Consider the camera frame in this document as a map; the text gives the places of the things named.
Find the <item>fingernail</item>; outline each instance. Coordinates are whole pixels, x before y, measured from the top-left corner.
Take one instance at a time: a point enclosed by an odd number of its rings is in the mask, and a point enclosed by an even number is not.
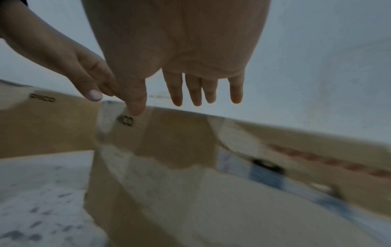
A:
[[[100,93],[98,90],[92,89],[91,91],[88,92],[88,95],[92,100],[101,100],[103,98],[102,93]]]

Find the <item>white wall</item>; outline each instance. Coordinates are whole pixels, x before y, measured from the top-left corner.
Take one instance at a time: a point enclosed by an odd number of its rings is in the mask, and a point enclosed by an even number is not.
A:
[[[30,1],[45,21],[102,54],[79,1]],[[391,1],[272,0],[247,67],[243,103],[221,80],[217,102],[183,110],[391,143]],[[0,78],[77,94],[66,78],[0,44]],[[161,73],[147,80],[149,105],[174,108]]]

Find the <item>cardboard box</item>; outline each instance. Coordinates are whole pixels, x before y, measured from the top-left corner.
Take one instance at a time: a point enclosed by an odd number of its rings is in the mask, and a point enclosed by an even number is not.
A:
[[[391,230],[385,146],[109,101],[97,126],[85,208],[118,247],[378,246],[361,230]]]
[[[0,158],[91,150],[100,103],[0,81]]]

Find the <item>skin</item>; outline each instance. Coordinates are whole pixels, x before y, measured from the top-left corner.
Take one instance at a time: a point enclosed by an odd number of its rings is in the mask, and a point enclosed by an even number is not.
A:
[[[68,77],[87,99],[99,101],[102,93],[120,96],[100,56],[49,26],[19,0],[0,1],[0,36],[20,55]]]
[[[243,98],[245,67],[265,24],[270,0],[83,0],[95,37],[130,113],[146,105],[145,79],[163,70],[175,105],[182,74],[194,105],[216,100],[228,78],[231,100]]]

